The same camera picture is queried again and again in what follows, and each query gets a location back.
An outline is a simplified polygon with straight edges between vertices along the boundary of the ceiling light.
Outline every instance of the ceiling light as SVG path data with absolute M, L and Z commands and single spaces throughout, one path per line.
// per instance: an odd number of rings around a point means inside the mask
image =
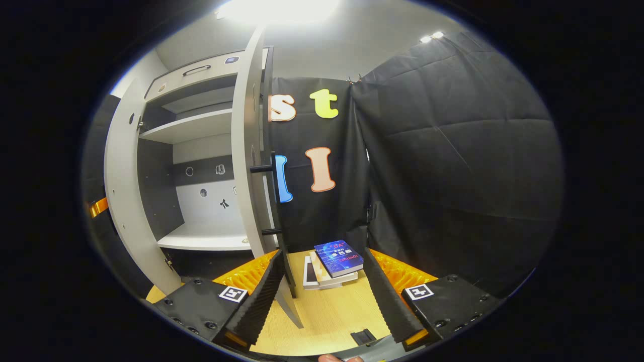
M 301 24 L 321 21 L 339 0 L 231 0 L 217 9 L 217 19 L 242 23 Z

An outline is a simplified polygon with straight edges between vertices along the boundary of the finger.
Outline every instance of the finger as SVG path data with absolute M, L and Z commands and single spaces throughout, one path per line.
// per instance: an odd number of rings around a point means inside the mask
M 317 358 L 317 362 L 342 362 L 339 358 L 332 354 L 323 354 Z

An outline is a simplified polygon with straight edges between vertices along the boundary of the wooden table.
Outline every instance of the wooden table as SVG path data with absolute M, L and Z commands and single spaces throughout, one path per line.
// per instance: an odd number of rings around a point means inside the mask
M 296 283 L 293 299 L 304 328 L 297 328 L 273 300 L 264 328 L 251 351 L 282 356 L 311 356 L 357 347 L 350 333 L 369 331 L 376 339 L 391 332 L 384 322 L 364 271 L 358 279 L 340 288 L 305 290 L 302 287 L 304 257 L 309 251 L 289 254 Z M 147 300 L 154 303 L 164 295 L 153 287 Z

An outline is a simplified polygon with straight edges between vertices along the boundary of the drawer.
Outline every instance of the drawer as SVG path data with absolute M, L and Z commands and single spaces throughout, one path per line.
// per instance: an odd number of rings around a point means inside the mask
M 146 94 L 146 102 L 157 99 L 164 95 L 181 90 L 188 86 L 199 84 L 205 81 L 211 81 L 217 78 L 224 78 L 236 75 L 239 66 L 242 63 L 244 51 L 218 55 L 216 57 L 204 59 L 202 61 L 194 62 L 185 65 L 177 70 L 171 71 L 168 74 L 153 80 L 150 89 Z M 266 67 L 266 56 L 268 48 L 262 49 L 262 69 Z M 226 64 L 226 59 L 231 57 L 239 57 L 236 62 Z

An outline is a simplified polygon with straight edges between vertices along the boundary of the cabinet handle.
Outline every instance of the cabinet handle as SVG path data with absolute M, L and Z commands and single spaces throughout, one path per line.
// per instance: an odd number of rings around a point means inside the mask
M 209 65 L 202 65 L 202 66 L 198 66 L 198 67 L 196 67 L 195 69 L 187 70 L 187 71 L 185 71 L 185 72 L 184 72 L 184 77 L 185 77 L 186 75 L 188 75 L 188 73 L 190 73 L 191 71 L 193 71 L 193 70 L 197 70 L 197 69 L 201 69 L 201 68 L 210 69 L 211 67 L 210 67 Z

